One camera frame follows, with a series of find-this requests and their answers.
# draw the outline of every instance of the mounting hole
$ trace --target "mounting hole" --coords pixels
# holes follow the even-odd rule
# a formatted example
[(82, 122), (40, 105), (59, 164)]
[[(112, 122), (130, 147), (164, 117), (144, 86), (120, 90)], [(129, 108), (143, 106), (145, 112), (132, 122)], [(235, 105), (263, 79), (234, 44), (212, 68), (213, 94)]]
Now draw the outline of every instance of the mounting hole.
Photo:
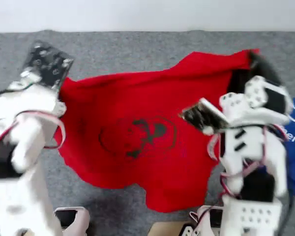
[(6, 211), (9, 212), (10, 214), (16, 215), (16, 214), (20, 214), (23, 212), (23, 207), (22, 206), (8, 206)]
[(53, 70), (53, 75), (57, 75), (57, 74), (59, 74), (59, 71), (57, 69), (54, 69)]

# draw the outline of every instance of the red cape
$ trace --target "red cape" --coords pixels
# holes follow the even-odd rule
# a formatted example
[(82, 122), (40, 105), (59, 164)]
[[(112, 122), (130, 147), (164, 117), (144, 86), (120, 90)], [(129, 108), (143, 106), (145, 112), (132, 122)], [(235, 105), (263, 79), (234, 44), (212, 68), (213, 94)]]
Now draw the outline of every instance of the red cape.
[[(207, 154), (209, 137), (178, 113), (201, 97), (218, 106), (236, 69), (249, 69), (248, 51), (193, 52), (163, 71), (66, 79), (60, 97), (67, 138), (60, 154), (95, 186), (139, 184), (156, 211), (199, 206), (216, 163)], [(59, 131), (55, 137), (61, 140)]]

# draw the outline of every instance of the white wall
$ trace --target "white wall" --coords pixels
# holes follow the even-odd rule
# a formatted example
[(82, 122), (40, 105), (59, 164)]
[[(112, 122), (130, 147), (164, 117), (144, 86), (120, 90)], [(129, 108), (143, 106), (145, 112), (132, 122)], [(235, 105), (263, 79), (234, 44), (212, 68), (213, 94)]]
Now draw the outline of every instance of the white wall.
[(295, 0), (0, 0), (0, 32), (295, 30)]

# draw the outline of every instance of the gray carpet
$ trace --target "gray carpet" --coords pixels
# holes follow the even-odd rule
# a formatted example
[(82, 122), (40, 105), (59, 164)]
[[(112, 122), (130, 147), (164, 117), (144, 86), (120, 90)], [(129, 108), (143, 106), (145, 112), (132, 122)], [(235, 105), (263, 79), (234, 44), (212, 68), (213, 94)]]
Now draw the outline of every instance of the gray carpet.
[[(89, 32), (0, 34), (0, 89), (18, 76), (29, 45), (48, 41), (75, 56), (70, 77), (85, 77), (124, 71), (161, 70), (176, 64), (192, 51), (231, 54), (260, 48), (276, 67), (295, 96), (294, 32)], [(85, 206), (96, 225), (97, 236), (145, 236), (156, 221), (186, 220), (188, 211), (170, 214), (147, 209), (145, 192), (138, 186), (123, 190), (93, 187), (81, 181), (64, 165), (56, 151), (44, 151), (44, 170), (55, 207)], [(209, 182), (206, 203), (216, 198), (216, 170)], [(295, 209), (285, 236), (295, 236)]]

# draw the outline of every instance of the white robot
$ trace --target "white robot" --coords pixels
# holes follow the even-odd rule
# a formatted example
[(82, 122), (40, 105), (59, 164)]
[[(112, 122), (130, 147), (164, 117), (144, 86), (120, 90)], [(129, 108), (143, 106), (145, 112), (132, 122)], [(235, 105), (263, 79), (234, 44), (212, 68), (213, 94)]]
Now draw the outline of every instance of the white robot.
[(85, 236), (83, 207), (53, 207), (39, 155), (66, 110), (58, 92), (73, 58), (48, 43), (33, 44), (19, 81), (0, 91), (0, 235)]
[[(251, 62), (247, 80), (233, 78), (237, 81), (231, 81), (229, 92), (221, 96), (222, 112), (202, 98), (182, 113), (203, 133), (214, 134), (208, 145), (213, 159), (219, 138), (218, 159), (225, 168), (220, 179), (224, 206), (203, 206), (191, 214), (197, 225), (186, 225), (182, 236), (273, 236), (279, 227), (282, 204), (278, 198), (287, 192), (280, 125), (289, 122), (293, 101), (263, 58), (251, 53)], [(211, 221), (216, 218), (221, 219), (214, 225)]]

